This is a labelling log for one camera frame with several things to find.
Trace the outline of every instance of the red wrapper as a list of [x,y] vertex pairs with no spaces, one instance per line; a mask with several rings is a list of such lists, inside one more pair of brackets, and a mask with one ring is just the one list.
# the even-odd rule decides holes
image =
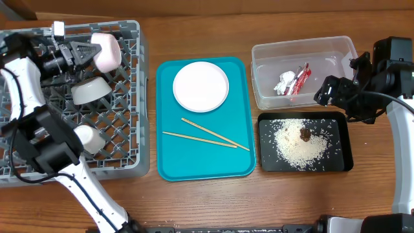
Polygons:
[[308,68],[308,66],[303,70],[303,73],[296,81],[295,86],[293,87],[292,95],[298,94],[300,89],[303,87],[306,79],[312,74],[312,71]]

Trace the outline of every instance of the chopsticks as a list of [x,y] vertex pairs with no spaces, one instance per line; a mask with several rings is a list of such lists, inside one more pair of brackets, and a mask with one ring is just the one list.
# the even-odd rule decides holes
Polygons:
[[199,126],[198,124],[196,124],[196,123],[194,123],[194,122],[192,122],[190,120],[187,120],[184,117],[181,118],[181,120],[184,121],[185,123],[189,123],[190,125],[192,125],[192,126],[194,126],[196,128],[199,128],[199,129],[201,129],[201,130],[203,130],[203,131],[205,131],[207,133],[210,133],[210,134],[212,134],[212,135],[214,135],[214,136],[216,136],[216,137],[218,137],[220,139],[223,139],[223,140],[225,140],[225,141],[227,141],[227,142],[229,142],[231,144],[226,144],[226,143],[222,143],[222,142],[216,142],[216,141],[207,140],[207,139],[200,139],[200,138],[197,138],[197,137],[188,136],[188,135],[182,135],[182,134],[179,134],[179,133],[171,133],[171,132],[165,132],[165,131],[163,131],[162,133],[163,134],[167,134],[167,135],[171,135],[171,136],[182,137],[182,138],[185,138],[185,139],[198,140],[200,142],[207,142],[207,143],[216,144],[216,145],[220,145],[220,146],[227,146],[227,147],[230,147],[230,148],[240,147],[240,148],[243,148],[246,151],[250,151],[248,148],[246,148],[246,147],[244,147],[244,146],[242,146],[242,145],[240,145],[240,144],[238,144],[238,143],[236,143],[236,142],[234,142],[234,141],[232,141],[232,140],[230,140],[228,138],[225,138],[225,137],[221,136],[220,134],[214,133],[213,131],[211,131],[209,129],[206,129],[206,128],[202,127],[202,126]]
[[210,134],[212,134],[212,135],[214,135],[214,136],[216,136],[216,137],[219,137],[220,139],[223,139],[223,140],[225,140],[225,141],[227,141],[227,142],[229,142],[229,143],[231,143],[231,144],[233,144],[233,145],[236,145],[236,146],[238,146],[238,147],[240,147],[240,148],[243,148],[243,149],[245,149],[246,151],[250,151],[248,148],[246,148],[246,147],[244,147],[244,146],[242,146],[242,145],[240,145],[240,144],[238,144],[238,143],[236,143],[236,142],[234,142],[234,141],[232,141],[232,140],[230,140],[230,139],[227,139],[227,138],[225,138],[225,137],[223,137],[223,136],[221,136],[221,135],[219,135],[219,134],[216,134],[216,133],[214,133],[213,131],[211,131],[211,130],[209,130],[209,129],[206,129],[206,128],[202,127],[202,126],[199,126],[198,124],[196,124],[196,123],[194,123],[194,122],[191,122],[191,121],[189,121],[189,120],[185,119],[184,117],[183,117],[183,118],[181,118],[181,120],[183,120],[183,121],[184,121],[184,122],[186,122],[186,123],[189,123],[190,125],[192,125],[192,126],[194,126],[194,127],[196,127],[196,128],[199,128],[199,129],[201,129],[201,130],[203,130],[203,131],[205,131],[205,132],[207,132],[207,133],[210,133]]
[[201,142],[207,142],[207,143],[216,144],[216,145],[220,145],[220,146],[227,146],[227,147],[231,147],[231,148],[237,148],[237,146],[234,146],[234,145],[225,144],[225,143],[216,142],[216,141],[207,140],[207,139],[199,139],[199,138],[196,138],[196,137],[181,135],[181,134],[178,134],[178,133],[170,133],[170,132],[165,132],[165,131],[163,131],[162,133],[165,133],[165,134],[168,134],[168,135],[173,135],[173,136],[176,136],[176,137],[182,137],[182,138],[185,138],[185,139],[198,140],[198,141],[201,141]]

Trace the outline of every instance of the wood grain surface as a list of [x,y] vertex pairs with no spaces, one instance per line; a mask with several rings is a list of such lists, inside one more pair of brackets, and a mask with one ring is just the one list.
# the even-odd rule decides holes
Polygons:
[[[113,199],[146,227],[254,227],[313,223],[320,214],[364,218],[391,212],[394,151],[386,116],[376,124],[349,124],[354,168],[343,173],[267,173],[169,183],[157,171],[155,75],[169,60],[236,56],[245,63],[257,141],[256,106],[250,78],[254,45],[293,39],[349,36],[358,53],[388,36],[414,38],[414,11],[264,14],[136,19],[149,41],[151,168],[141,178],[102,181]],[[74,19],[67,23],[92,22]],[[50,22],[8,22],[7,28]],[[306,107],[281,111],[325,111]],[[83,232],[94,227],[75,198],[58,183],[0,189],[0,232]]]

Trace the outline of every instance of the dish rack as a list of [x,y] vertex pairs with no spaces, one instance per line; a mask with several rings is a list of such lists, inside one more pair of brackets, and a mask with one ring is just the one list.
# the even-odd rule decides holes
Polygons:
[[[14,32],[42,34],[48,28],[26,28],[0,31],[0,41]],[[113,92],[94,102],[75,105],[71,84],[42,88],[48,106],[62,115],[72,128],[87,124],[100,130],[106,145],[96,154],[84,151],[87,163],[98,179],[139,177],[149,170],[149,122],[147,117],[147,81],[149,74],[148,44],[136,21],[112,21],[66,25],[66,40],[90,42],[95,32],[115,36],[121,48],[122,65],[115,71],[100,73],[89,67],[83,78],[101,76]],[[10,93],[0,79],[0,126],[10,120]],[[28,185],[11,175],[8,167],[8,141],[0,138],[0,187]],[[39,179],[35,172],[13,153],[17,171],[27,179]]]

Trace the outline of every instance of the clear plastic container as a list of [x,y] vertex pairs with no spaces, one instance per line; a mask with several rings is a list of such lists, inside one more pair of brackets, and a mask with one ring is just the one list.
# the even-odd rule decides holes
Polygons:
[[[257,106],[262,110],[316,105],[313,97],[327,76],[353,78],[349,59],[357,58],[347,36],[301,39],[256,45],[252,49],[252,84]],[[274,90],[280,74],[308,62],[312,74],[296,95],[278,96]]]

